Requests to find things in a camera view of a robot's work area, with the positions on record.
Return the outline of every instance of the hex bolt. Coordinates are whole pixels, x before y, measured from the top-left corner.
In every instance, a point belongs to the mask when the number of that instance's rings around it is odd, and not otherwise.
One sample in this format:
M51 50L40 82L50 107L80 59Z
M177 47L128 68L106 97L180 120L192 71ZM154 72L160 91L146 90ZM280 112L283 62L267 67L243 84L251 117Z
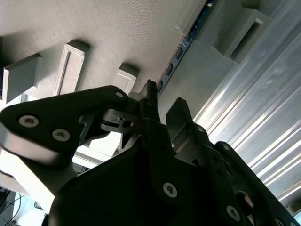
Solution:
M277 223L278 226L284 226L284 224L282 223L281 220L275 219L275 221L276 221L276 223Z
M229 148L229 146L228 146L228 145L226 145L226 144L223 144L222 146L223 146L223 148L225 148L227 151L229 151L229 150L230 150L230 148Z
M60 142L66 142L70 139L70 133L64 129L56 129L52 132L52 137Z
M40 122L36 117L32 115L24 115L19 118L19 123L24 127L33 128L36 127Z
M163 191L167 194L170 198L175 198L178 195L178 191L175 186L169 182L163 184Z
M230 206L230 205L227 206L227 213L233 220L235 220L237 222L240 221L239 212L233 206Z
M118 97L123 97L123 94L120 93L120 92L116 92L115 94L116 94L116 96L118 96Z

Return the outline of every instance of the aluminum profile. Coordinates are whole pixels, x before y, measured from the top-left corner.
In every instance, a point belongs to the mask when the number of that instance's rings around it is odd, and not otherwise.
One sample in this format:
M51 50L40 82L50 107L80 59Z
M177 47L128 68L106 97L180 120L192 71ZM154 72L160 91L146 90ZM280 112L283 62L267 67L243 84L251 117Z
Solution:
M54 96L77 90L89 50L90 46L80 41L73 40L64 45Z
M194 119L225 141L285 205L301 197L301 2L281 4Z

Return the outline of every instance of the cable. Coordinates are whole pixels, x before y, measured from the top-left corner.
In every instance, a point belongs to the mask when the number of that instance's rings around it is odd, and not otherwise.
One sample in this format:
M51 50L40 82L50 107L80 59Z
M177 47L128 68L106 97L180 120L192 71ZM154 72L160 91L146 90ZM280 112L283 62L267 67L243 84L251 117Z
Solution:
M0 216L0 218L5 222L8 223L2 216Z
M4 202L6 202L6 199L7 199L7 197L9 196L9 194L10 194L10 191L9 191L8 194L5 196L5 199L3 199L3 202L0 204L0 206L2 206Z
M17 213L4 225L4 226L6 226L6 225L10 225L10 221L12 221L16 216L17 216L17 214L19 213L19 211L20 211L20 208L21 208L21 194L19 193L19 196L20 196L20 204L19 204L19 208L18 208L18 210L17 210Z
M12 203L10 203L10 202L6 202L6 203L8 203L8 206L0 213L0 218L5 222L5 223L7 223L7 224L10 224L9 222L7 222L2 216L1 216L1 214L10 206L10 205L14 205L14 202L15 201L17 201L17 200L19 200L20 198L17 198L16 200L14 200Z
M34 202L34 207L36 209L43 210L42 207L37 202Z
M24 195L22 195L20 198L17 198L16 200L14 200L12 203L10 203L1 213L0 215L10 206L10 205L14 205L14 202L21 199Z

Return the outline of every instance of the metal plate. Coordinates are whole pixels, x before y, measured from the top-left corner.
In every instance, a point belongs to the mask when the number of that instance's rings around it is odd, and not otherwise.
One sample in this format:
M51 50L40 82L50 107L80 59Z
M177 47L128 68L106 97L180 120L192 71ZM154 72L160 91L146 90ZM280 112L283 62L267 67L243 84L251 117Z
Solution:
M300 8L297 0L278 5L265 35L195 118L213 143L232 145L284 205L301 197Z

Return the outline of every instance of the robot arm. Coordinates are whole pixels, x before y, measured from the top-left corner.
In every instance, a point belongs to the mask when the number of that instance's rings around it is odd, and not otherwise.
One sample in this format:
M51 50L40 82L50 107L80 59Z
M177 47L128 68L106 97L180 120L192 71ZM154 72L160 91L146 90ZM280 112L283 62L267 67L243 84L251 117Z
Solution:
M77 177L77 147L110 131L122 134L120 154ZM50 226L298 225L230 145L209 141L183 99L161 124L151 81L140 100L108 86L10 106L0 145L2 173Z

